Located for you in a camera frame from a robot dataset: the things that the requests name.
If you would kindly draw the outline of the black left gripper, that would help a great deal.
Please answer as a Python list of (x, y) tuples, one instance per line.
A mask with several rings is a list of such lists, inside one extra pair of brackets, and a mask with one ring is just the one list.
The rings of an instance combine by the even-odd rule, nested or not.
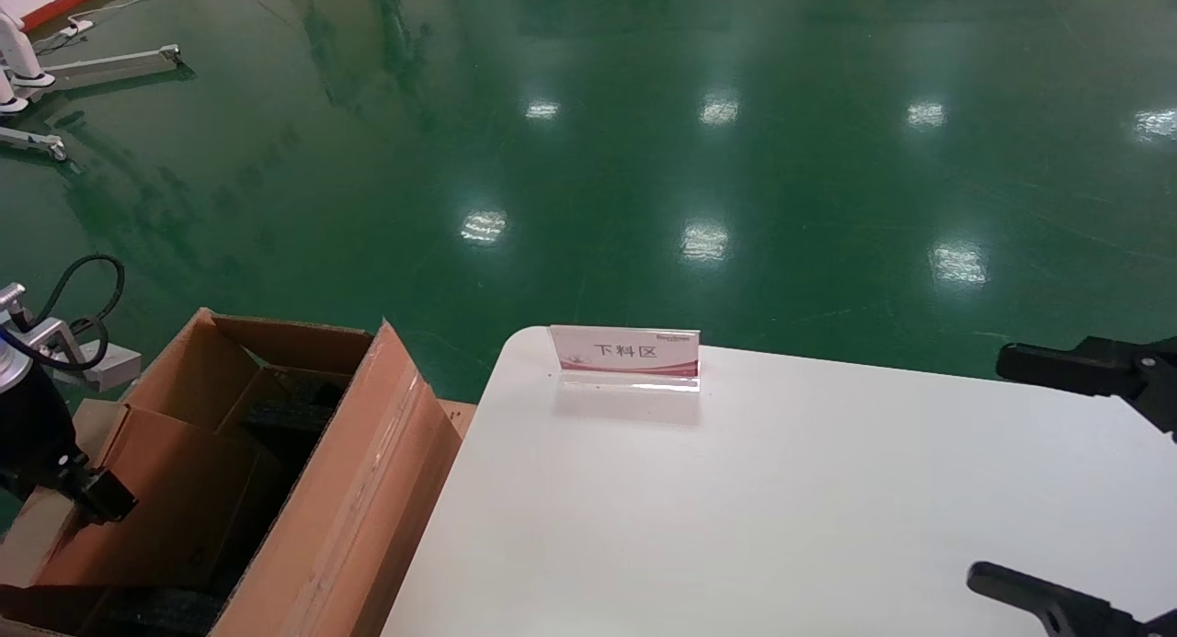
[(41, 365), (1, 394), (1, 485), (26, 500), (33, 489), (68, 497), (87, 520), (124, 520), (138, 506), (124, 483), (106, 467), (74, 466), (81, 454), (72, 412)]

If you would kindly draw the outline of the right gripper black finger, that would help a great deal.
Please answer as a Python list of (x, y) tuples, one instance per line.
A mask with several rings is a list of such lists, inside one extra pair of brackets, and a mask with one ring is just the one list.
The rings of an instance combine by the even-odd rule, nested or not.
[(998, 352), (1005, 381), (1115, 397), (1161, 433), (1176, 434), (1176, 338), (1145, 344), (1088, 336), (1073, 349), (1011, 343)]
[(1176, 633), (1176, 610), (1152, 621), (1136, 621), (1131, 613), (1104, 599), (990, 562), (975, 562), (967, 569), (966, 586), (988, 599), (1033, 615), (1048, 636)]

